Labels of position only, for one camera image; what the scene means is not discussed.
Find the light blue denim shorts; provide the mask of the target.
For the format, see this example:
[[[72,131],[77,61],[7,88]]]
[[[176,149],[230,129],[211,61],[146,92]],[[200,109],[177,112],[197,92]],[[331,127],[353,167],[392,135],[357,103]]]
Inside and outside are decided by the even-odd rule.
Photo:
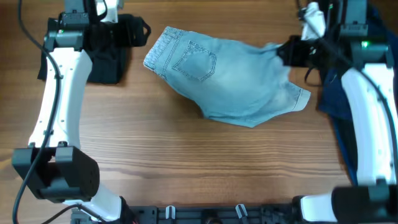
[[[289,81],[278,47],[166,27],[143,64],[194,101],[206,119],[253,128],[302,111],[311,96]]]

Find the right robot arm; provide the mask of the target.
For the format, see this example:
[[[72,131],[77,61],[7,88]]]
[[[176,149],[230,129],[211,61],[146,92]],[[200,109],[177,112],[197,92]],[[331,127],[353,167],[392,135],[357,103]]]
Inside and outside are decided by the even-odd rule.
[[[303,223],[397,222],[397,109],[387,34],[369,31],[366,1],[297,4],[302,34],[277,50],[285,65],[335,72],[356,141],[356,185],[295,199]]]

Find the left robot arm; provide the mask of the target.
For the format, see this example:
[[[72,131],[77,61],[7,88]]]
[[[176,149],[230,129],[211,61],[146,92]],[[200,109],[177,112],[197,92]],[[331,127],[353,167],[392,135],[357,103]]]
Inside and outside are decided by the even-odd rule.
[[[28,145],[16,149],[12,165],[39,200],[77,208],[97,223],[137,223],[119,195],[100,182],[97,162],[81,150],[79,123],[83,95],[92,71],[92,53],[108,47],[143,46],[147,24],[119,15],[122,1],[66,1],[50,19],[38,48],[47,62],[42,105]]]

